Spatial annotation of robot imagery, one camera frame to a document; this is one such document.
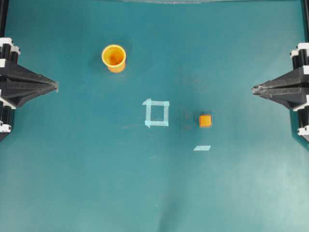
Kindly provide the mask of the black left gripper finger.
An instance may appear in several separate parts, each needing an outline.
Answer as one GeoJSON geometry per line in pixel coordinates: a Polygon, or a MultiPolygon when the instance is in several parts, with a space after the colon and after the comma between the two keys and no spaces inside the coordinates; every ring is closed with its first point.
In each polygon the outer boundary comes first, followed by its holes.
{"type": "Polygon", "coordinates": [[[15,108],[19,108],[36,97],[58,90],[58,87],[41,83],[17,82],[7,79],[0,83],[0,90],[0,98],[2,100],[15,108]]]}
{"type": "Polygon", "coordinates": [[[1,66],[0,74],[19,81],[48,84],[53,87],[58,87],[58,83],[54,80],[51,80],[42,74],[34,73],[14,63],[5,63],[4,66],[1,66]]]}

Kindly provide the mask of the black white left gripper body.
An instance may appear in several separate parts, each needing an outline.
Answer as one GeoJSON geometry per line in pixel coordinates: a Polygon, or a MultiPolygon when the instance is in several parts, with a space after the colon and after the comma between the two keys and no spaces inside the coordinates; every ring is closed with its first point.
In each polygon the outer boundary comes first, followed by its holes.
{"type": "MultiPolygon", "coordinates": [[[[20,49],[14,46],[11,38],[0,38],[0,70],[8,68],[9,62],[17,64],[20,49]]],[[[13,130],[16,104],[9,97],[9,78],[0,75],[0,141],[4,140],[13,130]]]]}

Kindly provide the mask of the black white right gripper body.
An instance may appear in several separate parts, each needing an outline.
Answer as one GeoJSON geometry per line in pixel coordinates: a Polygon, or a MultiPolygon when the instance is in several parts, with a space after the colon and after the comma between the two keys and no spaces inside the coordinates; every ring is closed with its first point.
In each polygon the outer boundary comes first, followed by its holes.
{"type": "Polygon", "coordinates": [[[293,71],[297,77],[296,86],[300,89],[300,103],[293,106],[298,115],[297,134],[309,141],[309,43],[299,43],[295,50],[290,52],[293,71]]]}

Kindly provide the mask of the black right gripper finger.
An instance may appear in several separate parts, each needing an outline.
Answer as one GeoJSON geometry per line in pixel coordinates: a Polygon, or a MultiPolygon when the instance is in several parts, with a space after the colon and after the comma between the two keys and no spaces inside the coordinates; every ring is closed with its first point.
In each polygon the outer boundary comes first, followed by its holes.
{"type": "Polygon", "coordinates": [[[309,67],[302,66],[290,71],[278,78],[255,85],[252,90],[287,88],[287,87],[308,87],[309,67]]]}
{"type": "Polygon", "coordinates": [[[253,95],[279,103],[286,108],[296,108],[307,102],[308,87],[288,87],[252,90],[253,95]]]}

